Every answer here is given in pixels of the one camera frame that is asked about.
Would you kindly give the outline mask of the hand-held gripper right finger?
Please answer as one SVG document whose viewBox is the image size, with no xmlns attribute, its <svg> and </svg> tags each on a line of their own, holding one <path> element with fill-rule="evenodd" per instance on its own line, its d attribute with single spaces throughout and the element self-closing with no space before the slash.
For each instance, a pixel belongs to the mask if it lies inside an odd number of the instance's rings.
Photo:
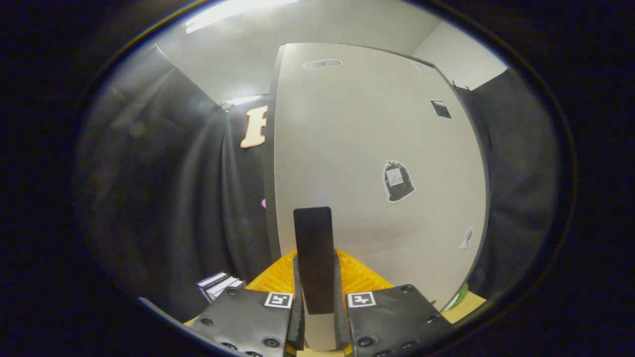
<svg viewBox="0 0 635 357">
<path fill-rule="evenodd" d="M 336 346 L 347 357 L 415 357 L 453 330 L 417 287 L 395 286 L 339 249 L 334 283 Z"/>
</svg>

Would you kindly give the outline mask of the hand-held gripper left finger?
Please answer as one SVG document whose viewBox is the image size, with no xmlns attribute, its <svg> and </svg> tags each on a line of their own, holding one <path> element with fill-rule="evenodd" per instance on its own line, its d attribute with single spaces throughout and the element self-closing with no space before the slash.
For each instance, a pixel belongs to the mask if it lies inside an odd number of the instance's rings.
<svg viewBox="0 0 635 357">
<path fill-rule="evenodd" d="M 190 327 L 234 354 L 297 355 L 305 334 L 297 253 L 284 255 L 244 287 L 225 287 Z"/>
</svg>

